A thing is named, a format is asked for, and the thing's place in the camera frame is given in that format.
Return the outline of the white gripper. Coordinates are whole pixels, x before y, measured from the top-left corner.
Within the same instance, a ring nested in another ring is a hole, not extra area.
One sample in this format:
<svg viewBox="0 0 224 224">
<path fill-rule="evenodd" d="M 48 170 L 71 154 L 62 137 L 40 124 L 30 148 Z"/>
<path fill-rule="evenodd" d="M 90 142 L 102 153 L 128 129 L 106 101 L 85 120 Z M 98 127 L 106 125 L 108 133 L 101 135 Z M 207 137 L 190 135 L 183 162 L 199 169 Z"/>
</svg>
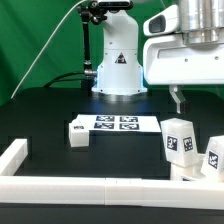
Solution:
<svg viewBox="0 0 224 224">
<path fill-rule="evenodd" d="M 173 4 L 144 22 L 144 78 L 170 85 L 178 114 L 189 102 L 178 85 L 224 84 L 224 4 Z"/>
</svg>

